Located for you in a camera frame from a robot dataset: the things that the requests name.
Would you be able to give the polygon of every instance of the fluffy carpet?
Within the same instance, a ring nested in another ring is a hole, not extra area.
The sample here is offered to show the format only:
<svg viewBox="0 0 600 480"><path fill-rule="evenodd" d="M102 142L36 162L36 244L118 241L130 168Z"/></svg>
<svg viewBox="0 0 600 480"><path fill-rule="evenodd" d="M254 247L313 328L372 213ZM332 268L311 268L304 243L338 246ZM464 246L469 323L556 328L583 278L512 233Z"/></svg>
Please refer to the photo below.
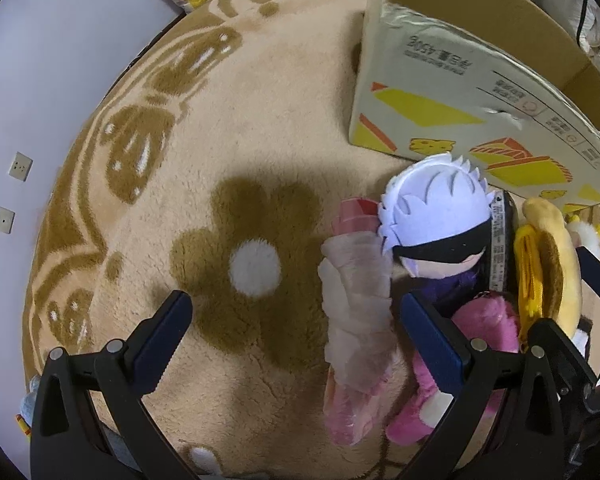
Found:
<svg viewBox="0 0 600 480"><path fill-rule="evenodd" d="M40 230L27 379L51 348L100 349L182 288L194 322L144 401L193 466L395 477L416 447L380 429L333 446L322 422L320 244L340 200L377 200L408 164L347 142L365 4L211 0L116 84L78 135ZM399 406L410 386L397 368L387 395Z"/></svg>

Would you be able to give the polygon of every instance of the box flap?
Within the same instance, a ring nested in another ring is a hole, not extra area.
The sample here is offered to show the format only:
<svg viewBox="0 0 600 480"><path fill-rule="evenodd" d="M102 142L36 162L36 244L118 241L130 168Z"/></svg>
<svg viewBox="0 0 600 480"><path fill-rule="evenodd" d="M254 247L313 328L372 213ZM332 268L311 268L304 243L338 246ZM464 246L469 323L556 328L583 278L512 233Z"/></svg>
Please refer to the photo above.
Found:
<svg viewBox="0 0 600 480"><path fill-rule="evenodd" d="M494 44L563 90L600 130L600 75L560 25L528 0L388 0Z"/></svg>

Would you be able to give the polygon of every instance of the wall socket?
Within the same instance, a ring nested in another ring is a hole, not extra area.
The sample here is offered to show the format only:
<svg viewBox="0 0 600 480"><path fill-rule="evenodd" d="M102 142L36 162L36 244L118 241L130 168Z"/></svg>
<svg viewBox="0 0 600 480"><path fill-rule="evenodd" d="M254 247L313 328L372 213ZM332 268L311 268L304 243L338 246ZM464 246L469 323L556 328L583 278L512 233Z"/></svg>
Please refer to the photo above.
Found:
<svg viewBox="0 0 600 480"><path fill-rule="evenodd" d="M0 207L0 232L5 234L11 234L11 227L13 226L13 218L16 213Z"/></svg>
<svg viewBox="0 0 600 480"><path fill-rule="evenodd" d="M29 174L32 164L33 160L31 160L27 155L16 152L16 156L14 157L9 169L9 174L13 178L17 178L18 180L24 182L27 179L27 175Z"/></svg>

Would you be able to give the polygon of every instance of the white spiky hair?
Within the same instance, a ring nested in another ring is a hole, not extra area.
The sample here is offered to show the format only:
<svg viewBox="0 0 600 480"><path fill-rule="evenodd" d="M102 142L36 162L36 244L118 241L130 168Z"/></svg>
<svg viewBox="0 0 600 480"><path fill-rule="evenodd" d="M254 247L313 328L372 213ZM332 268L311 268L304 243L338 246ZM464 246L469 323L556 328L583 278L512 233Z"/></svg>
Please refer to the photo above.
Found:
<svg viewBox="0 0 600 480"><path fill-rule="evenodd" d="M491 217L492 199L468 160L453 160L451 153L428 156L386 186L378 205L382 252L464 233Z"/></svg>

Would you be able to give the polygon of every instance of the white wall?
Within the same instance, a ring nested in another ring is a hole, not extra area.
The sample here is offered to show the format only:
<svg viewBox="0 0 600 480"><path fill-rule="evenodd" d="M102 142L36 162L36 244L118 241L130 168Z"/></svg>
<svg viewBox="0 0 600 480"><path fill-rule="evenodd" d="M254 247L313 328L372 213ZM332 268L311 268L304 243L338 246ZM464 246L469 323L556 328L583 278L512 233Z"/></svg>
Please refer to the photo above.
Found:
<svg viewBox="0 0 600 480"><path fill-rule="evenodd" d="M21 318L38 226L82 122L131 60L178 13L165 0L0 2L0 445L25 474L29 446L14 416L25 393ZM16 151L26 182L8 176Z"/></svg>

